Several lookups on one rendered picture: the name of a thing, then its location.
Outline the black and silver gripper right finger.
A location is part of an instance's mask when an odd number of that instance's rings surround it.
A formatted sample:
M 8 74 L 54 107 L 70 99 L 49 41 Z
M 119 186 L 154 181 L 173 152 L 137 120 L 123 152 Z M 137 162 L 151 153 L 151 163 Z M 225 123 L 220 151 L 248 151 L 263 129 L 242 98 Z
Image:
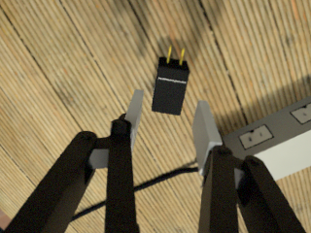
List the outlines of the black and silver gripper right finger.
M 264 162 L 225 146 L 208 101 L 198 100 L 191 129 L 204 176 L 197 233 L 239 233 L 237 205 L 248 233 L 306 233 Z

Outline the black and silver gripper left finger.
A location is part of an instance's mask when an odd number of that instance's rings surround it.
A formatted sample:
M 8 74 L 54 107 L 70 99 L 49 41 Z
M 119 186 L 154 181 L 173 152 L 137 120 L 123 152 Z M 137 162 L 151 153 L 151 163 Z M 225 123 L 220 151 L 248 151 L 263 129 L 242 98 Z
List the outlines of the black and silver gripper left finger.
M 141 233 L 132 153 L 143 97 L 144 90 L 134 90 L 127 113 L 111 121 L 110 136 L 77 133 L 2 233 L 65 233 L 96 169 L 107 169 L 104 233 Z

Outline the beige power outlet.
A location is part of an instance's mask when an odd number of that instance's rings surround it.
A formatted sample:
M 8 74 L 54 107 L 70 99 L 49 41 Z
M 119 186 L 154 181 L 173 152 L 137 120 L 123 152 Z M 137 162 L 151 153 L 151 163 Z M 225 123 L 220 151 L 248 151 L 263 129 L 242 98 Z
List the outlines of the beige power outlet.
M 244 150 L 252 148 L 258 144 L 261 144 L 269 139 L 274 138 L 268 127 L 264 124 L 249 132 L 246 132 L 238 136 Z M 251 141 L 252 140 L 252 141 Z
M 306 123 L 311 120 L 311 103 L 302 106 L 292 112 L 290 114 L 300 123 Z

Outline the black charger with two yellow prongs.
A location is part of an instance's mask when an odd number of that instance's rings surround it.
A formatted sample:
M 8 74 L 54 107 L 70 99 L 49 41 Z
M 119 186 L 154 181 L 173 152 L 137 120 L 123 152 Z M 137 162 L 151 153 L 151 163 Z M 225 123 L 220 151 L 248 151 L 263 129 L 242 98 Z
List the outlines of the black charger with two yellow prongs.
M 182 111 L 188 80 L 189 65 L 181 59 L 161 56 L 155 78 L 152 112 L 179 116 Z M 183 60 L 183 61 L 182 61 Z

